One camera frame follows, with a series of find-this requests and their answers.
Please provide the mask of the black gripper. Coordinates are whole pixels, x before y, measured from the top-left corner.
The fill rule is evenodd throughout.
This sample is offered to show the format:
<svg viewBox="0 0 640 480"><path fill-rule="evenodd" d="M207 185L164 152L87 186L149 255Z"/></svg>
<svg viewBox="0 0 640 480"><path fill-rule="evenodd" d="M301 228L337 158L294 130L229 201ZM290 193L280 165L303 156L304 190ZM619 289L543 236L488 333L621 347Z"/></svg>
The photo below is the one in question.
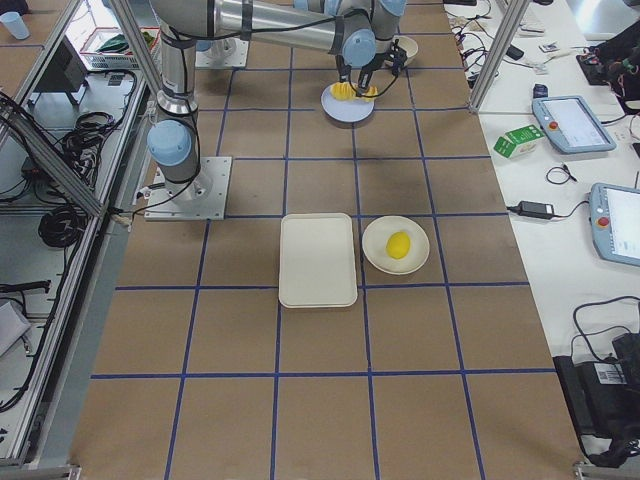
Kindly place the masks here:
<svg viewBox="0 0 640 480"><path fill-rule="evenodd" d="M349 64L342 54L335 56L336 68L339 74L339 82L345 83L349 80L353 69L359 69L359 76L356 85L357 96L371 96L371 78L374 73L381 69L383 65L384 53L376 53L365 65Z"/></svg>

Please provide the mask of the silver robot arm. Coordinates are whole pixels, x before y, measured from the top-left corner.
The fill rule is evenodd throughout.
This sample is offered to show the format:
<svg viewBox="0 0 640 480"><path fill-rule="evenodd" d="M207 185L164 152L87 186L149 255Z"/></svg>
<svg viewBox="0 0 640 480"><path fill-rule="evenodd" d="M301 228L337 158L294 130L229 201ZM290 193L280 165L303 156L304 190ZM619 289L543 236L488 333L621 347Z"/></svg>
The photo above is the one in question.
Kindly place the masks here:
<svg viewBox="0 0 640 480"><path fill-rule="evenodd" d="M227 38L222 40L198 40L196 51L210 58L226 58L236 51L236 40Z"/></svg>
<svg viewBox="0 0 640 480"><path fill-rule="evenodd" d="M403 1L155 1L161 23L159 121L147 146L171 199L197 199L210 187L203 172L195 101L196 45L239 39L325 52L336 60L338 101L372 101L373 74L385 63L399 73L407 53L395 37Z"/></svg>

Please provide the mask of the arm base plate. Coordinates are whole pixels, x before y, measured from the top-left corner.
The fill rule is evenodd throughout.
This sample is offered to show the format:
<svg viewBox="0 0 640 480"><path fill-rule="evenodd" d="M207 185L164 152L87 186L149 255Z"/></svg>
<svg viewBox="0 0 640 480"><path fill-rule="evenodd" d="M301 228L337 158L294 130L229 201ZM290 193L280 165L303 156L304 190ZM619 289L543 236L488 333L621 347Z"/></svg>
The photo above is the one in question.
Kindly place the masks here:
<svg viewBox="0 0 640 480"><path fill-rule="evenodd" d="M163 186L147 196L144 218L148 221L223 220L231 176L232 158L201 157L198 175L191 182L186 173L194 168L180 166L157 167L156 180Z"/></svg>
<svg viewBox="0 0 640 480"><path fill-rule="evenodd" d="M224 70L245 68L249 43L236 38L198 40L196 43L197 69Z"/></svg>

